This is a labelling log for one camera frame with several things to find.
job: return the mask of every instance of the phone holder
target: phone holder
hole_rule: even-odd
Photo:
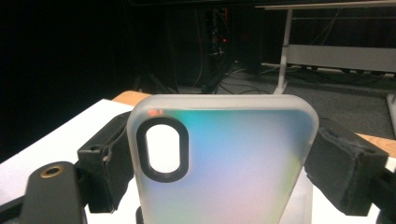
[[[117,210],[134,176],[125,132],[128,115],[116,116],[79,149],[76,164],[60,161],[33,172],[26,194],[0,206],[0,222],[82,224],[86,205],[92,213]],[[367,216],[374,203],[381,210],[376,223],[388,224],[396,223],[396,174],[385,168],[387,157],[350,130],[321,119],[304,167],[339,211]],[[140,208],[136,223],[144,224]]]

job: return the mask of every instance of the frosted phone case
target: frosted phone case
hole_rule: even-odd
[[[172,173],[149,164],[145,133],[162,123],[179,133]],[[145,223],[277,223],[317,129],[315,110],[291,95],[145,99],[127,124]]]

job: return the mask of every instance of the wooden edge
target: wooden edge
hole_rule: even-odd
[[[150,94],[146,94],[138,91],[125,91],[120,95],[118,95],[116,98],[114,98],[113,101],[126,105],[135,106],[141,100],[149,96]],[[370,143],[374,144],[375,146],[388,152],[390,157],[396,158],[396,141],[381,137],[374,137],[371,135],[366,135],[361,133],[358,133],[358,135],[364,138],[365,140],[369,141]]]
[[[146,94],[139,91],[125,91],[113,99],[114,102],[122,103],[125,105],[137,105],[140,101],[149,97],[150,94]]]
[[[387,138],[374,137],[371,135],[366,135],[361,133],[358,133],[358,136],[364,138],[373,145],[376,145],[382,150],[388,152],[390,157],[396,158],[396,141]]]

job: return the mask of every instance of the white table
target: white table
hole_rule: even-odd
[[[24,194],[27,179],[37,168],[54,162],[78,160],[77,150],[112,118],[132,110],[124,105],[102,100],[92,105],[63,126],[35,142],[19,154],[0,164],[0,204],[7,203]],[[391,159],[392,167],[396,160]],[[134,179],[123,196],[119,210],[113,214],[90,214],[86,209],[88,223],[135,223],[135,211],[139,206]],[[282,224],[298,223],[375,223],[377,209],[370,217],[346,217],[338,212],[309,180],[300,178],[290,198]]]

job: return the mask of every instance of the metal stand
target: metal stand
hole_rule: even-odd
[[[388,94],[388,107],[390,118],[392,119],[393,131],[396,136],[396,94]]]
[[[293,15],[293,9],[288,9],[288,16],[286,18],[285,36],[283,39],[282,56],[280,58],[280,68],[279,68],[279,80],[277,82],[277,87],[274,94],[283,94],[288,82],[285,80],[286,76],[286,66],[288,63],[288,53],[289,53],[289,39],[290,39],[290,28],[291,19]]]

